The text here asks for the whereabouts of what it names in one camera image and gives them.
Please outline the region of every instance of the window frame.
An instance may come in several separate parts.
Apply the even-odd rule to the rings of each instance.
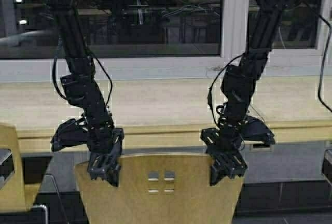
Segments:
[[[332,0],[323,0],[321,14],[328,17]],[[211,78],[215,67],[225,65],[245,50],[249,0],[224,0],[220,56],[100,59],[114,80]],[[318,65],[327,27],[321,23],[315,49],[274,49],[267,67]],[[0,60],[0,82],[51,81],[52,59]],[[58,77],[68,74],[59,61]],[[106,79],[99,71],[96,79]]]

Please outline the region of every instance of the chair backrest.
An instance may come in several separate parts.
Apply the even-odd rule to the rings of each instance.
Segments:
[[[11,151],[14,165],[13,176],[0,189],[0,213],[27,211],[22,160],[14,126],[0,123],[0,149]]]
[[[212,159],[198,153],[152,153],[120,158],[119,187],[91,180],[87,162],[75,176],[90,224],[231,224],[242,178],[210,186]]]

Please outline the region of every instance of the black cable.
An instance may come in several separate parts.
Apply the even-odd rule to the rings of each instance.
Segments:
[[[331,34],[332,34],[332,26],[331,24],[318,12],[316,12],[314,9],[311,8],[311,6],[307,3],[307,2],[303,2],[306,6],[309,7],[309,9],[315,13],[324,23],[327,24],[329,31],[328,31],[328,37],[327,37],[327,41],[326,41],[326,45],[325,45],[325,50],[324,50],[324,54],[323,54],[323,59],[322,59],[322,64],[321,64],[321,72],[320,72],[320,82],[318,85],[318,99],[320,100],[320,102],[332,113],[332,109],[323,101],[322,97],[321,97],[321,92],[322,92],[322,83],[323,83],[323,77],[324,77],[324,66],[325,66],[325,60],[326,60],[326,56],[327,56],[327,52],[328,52],[328,46],[330,43],[330,39],[331,39]]]
[[[106,77],[108,78],[109,80],[109,83],[110,83],[110,89],[109,89],[109,92],[108,92],[108,97],[107,97],[107,102],[106,102],[106,105],[108,105],[108,102],[109,102],[109,99],[110,99],[110,95],[112,93],[112,90],[113,90],[113,82],[112,82],[112,79],[110,78],[109,74],[106,72],[103,64],[99,61],[99,59],[97,58],[97,56],[91,51],[89,50],[89,52],[92,54],[93,58],[95,58],[99,64],[99,66],[101,67],[101,69],[103,70],[103,72],[105,73]]]
[[[62,48],[62,39],[61,37],[59,36],[59,41],[58,41],[58,46],[57,46],[57,49],[56,49],[56,53],[54,55],[54,59],[53,59],[53,67],[52,67],[52,81],[53,81],[53,85],[54,85],[54,88],[56,89],[58,95],[63,98],[64,100],[67,100],[67,98],[61,93],[59,87],[58,87],[58,83],[57,83],[57,78],[56,78],[56,71],[57,71],[57,60],[58,60],[58,57],[59,57],[59,53],[61,51],[61,48]]]
[[[233,58],[232,60],[230,60],[229,63],[226,64],[226,66],[223,67],[222,70],[220,70],[220,72],[217,74],[217,76],[214,78],[214,81],[212,82],[210,88],[209,88],[209,93],[207,95],[207,104],[209,105],[210,107],[210,110],[211,110],[211,113],[212,113],[212,117],[213,117],[213,121],[214,123],[216,124],[216,126],[218,126],[217,124],[217,121],[216,121],[216,118],[214,116],[214,112],[213,112],[213,101],[212,101],[212,89],[213,89],[213,85],[214,83],[216,82],[216,80],[218,79],[218,77],[222,74],[222,72],[233,62],[235,61],[236,59],[240,58],[240,57],[243,57],[244,53]]]

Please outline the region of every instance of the window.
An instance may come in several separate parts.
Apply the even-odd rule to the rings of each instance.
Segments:
[[[220,55],[223,0],[81,0],[99,58]],[[41,0],[1,0],[0,59],[52,58],[58,31]]]
[[[323,0],[306,0],[311,7],[320,12]],[[248,16],[248,34],[251,37],[257,22],[259,7],[255,0],[250,0]],[[273,49],[314,49],[319,32],[319,19],[301,4],[292,10],[286,10],[277,31]]]

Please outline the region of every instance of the robotic arm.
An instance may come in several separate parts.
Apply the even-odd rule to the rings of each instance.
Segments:
[[[52,151],[86,144],[91,151],[88,165],[91,179],[100,177],[118,186],[120,165],[117,159],[122,152],[124,133],[123,129],[114,127],[112,114],[94,80],[94,55],[79,26],[76,9],[79,0],[44,2],[57,23],[71,73],[61,77],[63,98],[84,110],[81,119],[70,119],[59,126],[51,141]]]
[[[234,178],[244,175],[247,165],[239,153],[239,147],[244,140],[259,141],[266,145],[275,143],[269,128],[259,119],[248,116],[247,110],[255,92],[256,82],[268,61],[283,12],[300,5],[302,1],[256,0],[260,11],[246,51],[239,56],[239,66],[229,63],[226,67],[221,90],[228,101],[217,107],[220,115],[217,128],[204,129],[201,132],[201,139],[207,145],[206,152],[215,160],[211,166],[211,185],[217,184],[225,176]],[[208,104],[212,109],[211,92],[212,87],[208,95]]]

